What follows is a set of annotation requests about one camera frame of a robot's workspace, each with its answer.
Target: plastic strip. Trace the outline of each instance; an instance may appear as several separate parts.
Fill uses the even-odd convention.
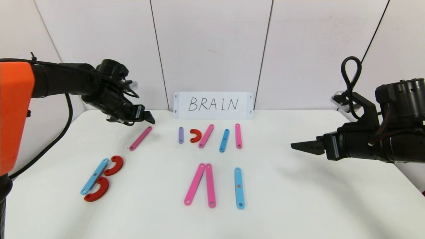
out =
[[[179,142],[179,144],[182,144],[184,142],[184,129],[183,129],[183,127],[179,128],[178,135],[179,135],[178,142]]]
[[[208,138],[211,135],[212,130],[214,129],[214,125],[209,125],[207,128],[207,131],[204,133],[204,136],[202,137],[201,141],[199,142],[199,147],[203,148],[207,144]]]
[[[207,163],[205,165],[205,177],[207,178],[207,196],[208,196],[208,206],[210,208],[215,208],[217,202],[215,201],[215,191],[214,191],[214,178],[213,178],[213,167],[211,164]]]
[[[196,143],[199,140],[201,140],[202,133],[199,130],[193,128],[193,129],[190,130],[190,133],[191,134],[196,134],[195,137],[193,137],[193,138],[190,139],[190,142],[191,143]]]
[[[198,189],[199,183],[201,182],[202,175],[204,174],[205,164],[201,163],[196,170],[195,176],[193,177],[192,183],[190,184],[189,190],[187,191],[186,197],[184,198],[184,204],[189,206],[192,204],[193,198],[195,197],[196,190]]]
[[[236,134],[236,147],[242,148],[242,135],[241,135],[240,124],[235,124],[235,134]]]
[[[142,140],[146,137],[146,135],[152,130],[152,126],[147,127],[143,133],[134,141],[134,143],[130,146],[130,151],[133,151],[137,148],[137,146],[142,142]]]
[[[105,170],[103,172],[103,174],[105,176],[111,176],[111,175],[118,173],[118,171],[120,171],[122,166],[124,165],[124,160],[120,156],[117,156],[117,155],[113,156],[111,158],[111,161],[115,162],[115,166],[113,168],[109,168],[109,169]]]
[[[226,145],[227,145],[227,140],[229,138],[229,133],[230,130],[226,129],[224,130],[224,134],[223,134],[223,138],[221,139],[221,144],[220,144],[220,152],[224,152],[224,150],[226,150]]]
[[[99,198],[101,198],[106,191],[109,188],[109,181],[105,178],[105,177],[99,177],[96,180],[97,183],[100,184],[100,188],[94,192],[94,193],[89,193],[84,197],[84,200],[87,202],[94,202],[96,200],[98,200]]]
[[[104,159],[104,160],[102,160],[102,162],[100,162],[99,166],[97,166],[94,173],[91,175],[91,177],[88,179],[87,183],[81,189],[81,191],[80,191],[81,195],[86,195],[93,188],[94,183],[100,177],[100,175],[103,173],[106,166],[108,165],[108,162],[109,162],[109,159]]]
[[[242,169],[235,168],[235,193],[236,207],[239,209],[245,208],[244,185],[242,184]]]

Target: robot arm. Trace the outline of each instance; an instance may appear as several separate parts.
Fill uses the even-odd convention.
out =
[[[84,102],[107,114],[109,122],[155,124],[143,105],[125,98],[125,94],[139,97],[131,87],[135,83],[125,80],[127,75],[127,68],[113,60],[103,60],[95,69],[89,64],[39,62],[34,56],[0,59],[0,201],[12,187],[8,172],[16,163],[31,98],[81,95]]]
[[[347,95],[345,92],[332,100],[347,106]],[[353,111],[355,105],[364,109],[357,122],[345,123],[336,132],[318,136],[315,141],[292,143],[291,147],[316,155],[326,151],[327,158],[334,161],[351,157],[389,163],[425,162],[425,80],[401,80],[379,86],[375,97],[383,116],[381,124],[375,105],[351,92],[353,102],[347,110]]]
[[[109,122],[155,123],[143,105],[133,105],[125,98],[124,94],[139,97],[131,89],[137,83],[125,80],[127,68],[114,60],[103,60],[96,69],[82,63],[40,63],[31,67],[35,78],[33,98],[63,93],[81,95],[84,102],[110,116]]]

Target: white wall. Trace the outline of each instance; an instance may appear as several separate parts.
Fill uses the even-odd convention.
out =
[[[63,62],[124,64],[146,109],[168,109],[148,0],[36,0]]]
[[[32,0],[0,1],[0,58],[30,59],[59,63],[49,35]],[[74,119],[85,110],[79,97],[72,97]],[[68,119],[64,95],[32,99],[32,116],[25,122],[15,170],[24,166],[62,131]]]
[[[363,57],[386,3],[275,0],[255,109],[333,108],[342,60]]]
[[[176,91],[255,97],[271,0],[153,0],[170,107]]]
[[[377,86],[425,77],[424,17],[423,0],[390,1],[363,61],[355,91],[377,104]],[[420,191],[425,191],[425,164],[397,166]]]

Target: pink plastic bar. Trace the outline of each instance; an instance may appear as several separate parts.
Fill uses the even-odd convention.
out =
[[[199,183],[201,181],[202,175],[204,174],[205,164],[201,163],[196,170],[195,176],[193,177],[192,184],[190,185],[189,190],[187,191],[186,197],[184,199],[184,204],[189,206],[192,204],[193,198],[195,197],[196,190],[198,189]]]
[[[211,132],[212,132],[213,129],[214,129],[214,125],[209,125],[208,126],[207,131],[204,133],[204,136],[202,137],[201,141],[199,142],[199,145],[198,146],[200,148],[205,147],[205,145],[206,145],[206,143],[208,141],[208,138],[210,137]]]
[[[134,143],[130,146],[130,151],[133,151],[137,148],[137,146],[142,142],[142,140],[146,137],[146,135],[152,130],[152,126],[147,127],[143,133],[134,141]]]
[[[215,191],[214,191],[214,178],[213,176],[213,167],[211,166],[211,164],[207,163],[205,165],[206,169],[205,169],[205,176],[207,178],[207,195],[208,195],[208,206],[210,208],[215,208],[215,206],[217,205],[217,203],[215,202]]]
[[[241,136],[241,125],[235,124],[235,133],[236,133],[236,147],[242,148],[242,136]]]

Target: small red arc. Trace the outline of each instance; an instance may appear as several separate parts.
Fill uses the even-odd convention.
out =
[[[190,142],[191,143],[196,143],[196,142],[198,142],[199,140],[201,140],[201,138],[202,138],[202,133],[199,131],[199,130],[197,130],[197,129],[191,129],[190,130],[190,133],[191,134],[196,134],[196,137],[194,137],[194,138],[191,138],[190,139]]]
[[[113,156],[111,158],[111,161],[115,162],[115,166],[113,168],[105,170],[105,172],[104,172],[105,176],[111,176],[113,174],[116,174],[122,168],[122,166],[124,165],[124,161],[122,160],[122,158],[120,156],[117,156],[117,155]]]
[[[100,184],[100,188],[96,192],[94,192],[94,193],[87,194],[84,197],[84,200],[85,201],[87,201],[87,202],[94,202],[97,199],[101,198],[106,193],[106,191],[108,190],[108,188],[109,188],[109,181],[108,181],[108,179],[106,179],[105,177],[99,177],[96,180],[96,182]]]

